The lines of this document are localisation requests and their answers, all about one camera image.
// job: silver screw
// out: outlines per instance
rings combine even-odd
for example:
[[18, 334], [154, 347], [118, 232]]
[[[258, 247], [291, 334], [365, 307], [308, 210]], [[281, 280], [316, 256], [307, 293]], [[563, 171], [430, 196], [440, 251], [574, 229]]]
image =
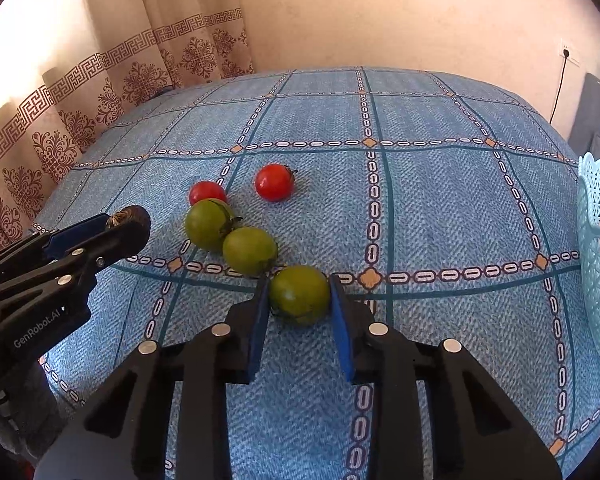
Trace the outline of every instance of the silver screw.
[[211, 333], [217, 337], [228, 335], [231, 332], [231, 327], [227, 323], [217, 323], [211, 327]]
[[369, 332], [371, 332], [372, 335], [385, 335], [389, 332], [389, 327], [384, 323], [372, 323], [369, 325]]
[[147, 341], [142, 341], [139, 345], [138, 345], [138, 351], [142, 354], [142, 355], [149, 355], [154, 353], [156, 350], [158, 349], [158, 343], [156, 343], [154, 340], [152, 339], [148, 339]]
[[447, 352], [451, 352], [452, 354], [457, 354], [462, 350], [462, 345], [456, 339], [445, 339], [442, 346]]

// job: curtain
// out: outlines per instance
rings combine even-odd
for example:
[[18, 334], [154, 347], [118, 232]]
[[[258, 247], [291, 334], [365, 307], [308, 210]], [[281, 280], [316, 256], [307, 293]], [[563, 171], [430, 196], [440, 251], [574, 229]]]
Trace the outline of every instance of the curtain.
[[238, 0], [4, 0], [0, 248], [125, 112], [165, 88], [245, 73]]

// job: electrical outlet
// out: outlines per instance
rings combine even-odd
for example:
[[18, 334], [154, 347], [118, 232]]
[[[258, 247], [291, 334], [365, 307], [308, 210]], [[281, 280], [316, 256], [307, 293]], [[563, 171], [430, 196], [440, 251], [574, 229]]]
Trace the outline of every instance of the electrical outlet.
[[564, 57], [564, 50], [569, 51], [568, 61], [572, 62], [575, 66], [580, 66], [580, 54], [573, 46], [573, 43], [568, 40], [560, 40], [558, 44], [558, 56]]

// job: red tomato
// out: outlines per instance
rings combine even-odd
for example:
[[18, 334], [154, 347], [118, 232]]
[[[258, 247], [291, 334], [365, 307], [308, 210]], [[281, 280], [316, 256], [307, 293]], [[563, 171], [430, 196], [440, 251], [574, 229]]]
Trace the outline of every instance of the red tomato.
[[258, 194], [269, 202], [288, 198], [294, 190], [295, 171], [282, 164], [267, 164], [256, 175], [254, 185]]
[[189, 203], [191, 205], [194, 205], [196, 202], [204, 200], [205, 198], [217, 198], [218, 200], [227, 203], [226, 194], [224, 193], [222, 186], [209, 180], [201, 180], [189, 189]]

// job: denim patterned fabric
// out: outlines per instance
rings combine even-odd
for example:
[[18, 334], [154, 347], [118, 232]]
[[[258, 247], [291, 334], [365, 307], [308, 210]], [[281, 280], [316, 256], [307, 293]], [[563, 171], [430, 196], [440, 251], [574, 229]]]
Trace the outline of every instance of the denim patterned fabric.
[[[250, 297], [252, 280], [184, 234], [189, 187], [217, 180], [245, 224], [276, 238], [282, 264], [340, 273], [378, 320], [414, 340], [460, 340], [567, 476], [600, 435], [574, 159], [520, 97], [449, 74], [294, 71], [168, 92], [103, 134], [34, 224], [131, 203], [152, 217], [144, 251], [99, 274], [90, 322], [45, 357], [50, 383], [72, 412], [143, 339], [190, 339]], [[253, 190], [270, 162], [298, 170], [287, 202]], [[234, 478], [365, 477], [372, 389], [345, 382], [328, 321], [289, 329], [271, 319], [255, 382], [227, 396]]]

